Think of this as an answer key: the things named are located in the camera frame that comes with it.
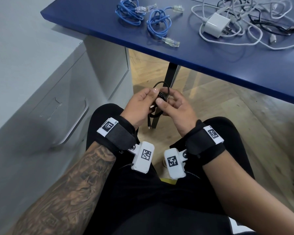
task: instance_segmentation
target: white countertop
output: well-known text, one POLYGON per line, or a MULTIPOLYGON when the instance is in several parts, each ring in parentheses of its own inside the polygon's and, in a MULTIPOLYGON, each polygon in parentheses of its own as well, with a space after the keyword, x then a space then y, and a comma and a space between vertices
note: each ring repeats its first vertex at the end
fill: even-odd
POLYGON ((53 1, 0 0, 0 128, 86 37, 43 19, 53 1))

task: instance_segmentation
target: person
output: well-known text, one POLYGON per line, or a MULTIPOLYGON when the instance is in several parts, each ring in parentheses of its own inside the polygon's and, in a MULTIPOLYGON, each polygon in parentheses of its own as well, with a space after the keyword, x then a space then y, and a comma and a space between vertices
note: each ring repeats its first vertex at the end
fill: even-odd
POLYGON ((227 118, 204 121, 224 139, 224 148, 203 161, 204 154, 190 155, 186 177, 176 185, 162 182, 152 165, 146 174, 132 170, 133 154, 114 150, 97 133, 110 117, 134 132, 156 101, 181 135, 171 147, 184 150, 186 135, 201 121, 179 91, 170 89, 167 102, 158 93, 145 88, 124 110, 100 106, 90 120, 84 156, 26 210, 13 234, 294 234, 294 213, 255 181, 227 118))

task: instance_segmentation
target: black pants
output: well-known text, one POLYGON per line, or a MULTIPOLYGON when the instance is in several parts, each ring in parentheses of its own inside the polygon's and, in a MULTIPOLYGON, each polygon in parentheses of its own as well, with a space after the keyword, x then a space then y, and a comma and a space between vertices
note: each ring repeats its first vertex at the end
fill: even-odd
MULTIPOLYGON (((88 128, 86 149, 94 142, 94 132, 106 119, 120 115, 122 111, 115 104, 106 104, 94 112, 88 128)), ((218 132, 224 139, 227 151, 254 178, 242 140, 233 123, 227 118, 215 117, 206 120, 205 124, 218 132)), ((171 147, 182 151, 185 149, 184 145, 179 140, 171 147)), ((159 202, 201 212, 224 214, 214 189, 195 158, 186 161, 186 177, 180 178, 176 185, 162 182, 152 165, 147 174, 132 170, 132 161, 133 154, 129 152, 117 157, 85 235, 94 232, 111 234, 126 219, 159 202)))

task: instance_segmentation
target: fingernail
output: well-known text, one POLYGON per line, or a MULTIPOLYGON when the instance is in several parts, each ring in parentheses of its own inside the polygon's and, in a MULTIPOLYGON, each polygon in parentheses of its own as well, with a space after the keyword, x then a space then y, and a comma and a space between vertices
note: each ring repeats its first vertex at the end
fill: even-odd
POLYGON ((161 99, 161 98, 156 99, 156 103, 161 104, 162 102, 163 102, 163 99, 161 99))

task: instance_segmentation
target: person's right hand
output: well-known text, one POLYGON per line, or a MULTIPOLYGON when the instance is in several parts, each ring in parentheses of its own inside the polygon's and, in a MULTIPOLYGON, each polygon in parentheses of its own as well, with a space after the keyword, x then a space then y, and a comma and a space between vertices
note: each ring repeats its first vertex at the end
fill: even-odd
MULTIPOLYGON (((162 87, 160 91, 168 93, 168 88, 162 87)), ((170 88, 170 96, 173 98, 168 98, 168 102, 157 98, 156 104, 164 112, 164 115, 172 118, 177 131, 184 137, 196 126, 197 116, 186 98, 178 90, 170 88)))

